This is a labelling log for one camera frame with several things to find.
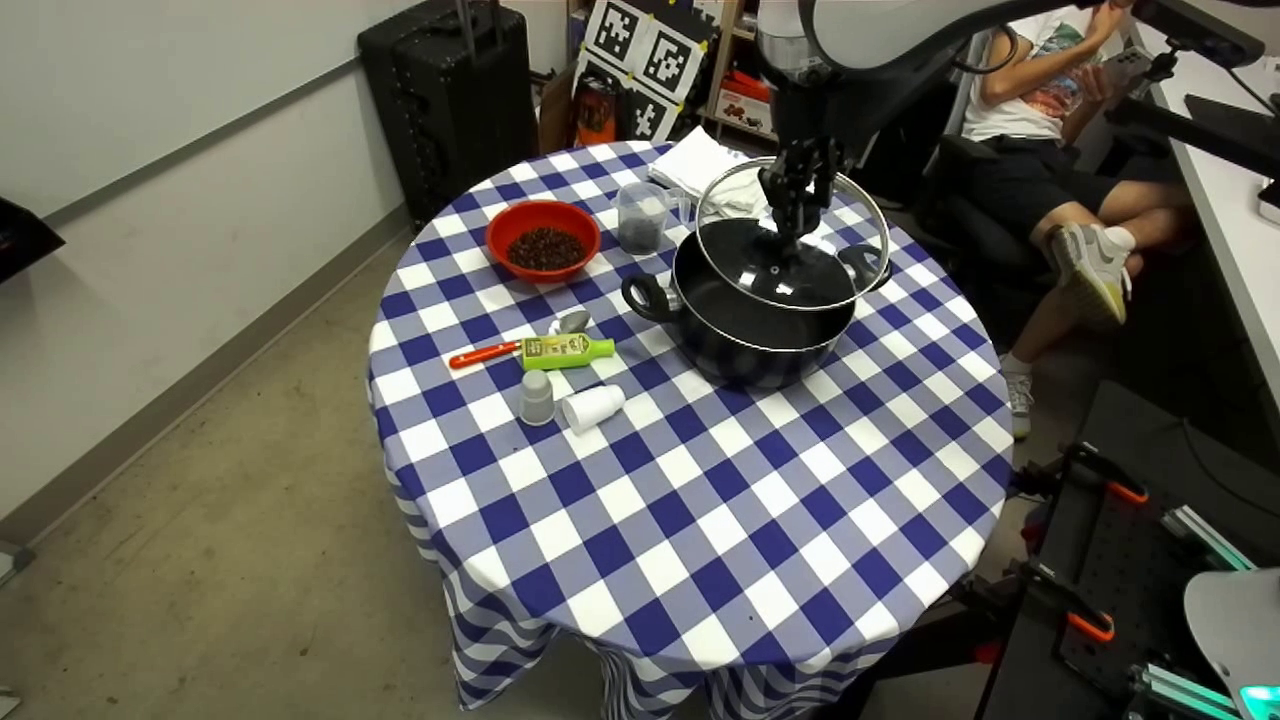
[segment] floor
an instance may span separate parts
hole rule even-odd
[[[462,717],[439,580],[378,470],[365,402],[388,247],[36,547],[0,588],[0,684],[44,717]],[[1052,456],[1087,357],[1037,382]],[[1012,501],[979,571],[1019,553]],[[562,682],[575,678],[566,692]],[[986,669],[883,683],[864,717],[969,717]],[[594,656],[562,642],[470,717],[598,716]],[[696,701],[681,717],[705,717]]]

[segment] black pot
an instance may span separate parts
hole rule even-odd
[[[868,258],[874,259],[874,265]],[[881,252],[850,247],[841,259],[874,278]],[[879,287],[888,274],[879,279]],[[728,284],[690,234],[676,250],[671,286],[652,274],[622,281],[637,315],[675,328],[677,346],[699,370],[730,384],[788,386],[817,370],[854,320],[854,304],[795,310],[760,302]]]

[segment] red bowl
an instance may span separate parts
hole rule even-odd
[[[538,228],[556,228],[576,237],[586,251],[582,260],[562,270],[545,272],[521,268],[508,260],[507,249],[511,243]],[[600,228],[590,215],[568,202],[530,200],[498,213],[484,233],[484,242],[489,246],[489,254],[517,278],[531,283],[558,283],[581,270],[600,251]]]

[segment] round table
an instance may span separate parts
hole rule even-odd
[[[892,231],[892,279],[859,300],[824,366],[782,391],[721,387],[623,277],[669,272],[613,234],[618,187],[669,146],[613,143],[522,163],[443,210],[406,251],[370,337],[387,474],[424,557],[440,564],[461,702],[479,707],[568,632],[603,661],[605,717],[664,717],[691,691],[717,717],[831,702],[972,570],[1011,474],[1004,379],[972,306]],[[600,254],[567,284],[492,263],[488,222],[526,199],[591,213]],[[826,227],[876,238],[859,205]],[[550,373],[627,402],[577,436],[515,419],[518,357],[451,355],[547,332],[577,307],[614,357]]]

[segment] pot handle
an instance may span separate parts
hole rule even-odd
[[[658,284],[658,278],[640,273],[622,279],[622,299],[645,320],[669,323],[676,319],[667,290]]]
[[[876,278],[876,274],[879,273],[881,260],[884,258],[879,247],[856,245],[854,247],[841,250],[836,254],[836,256],[840,258],[841,263],[854,269],[859,281],[863,283],[870,283],[863,292],[879,290],[884,287],[884,283],[887,283],[891,277],[893,277],[893,263],[884,263],[884,274],[878,279]]]

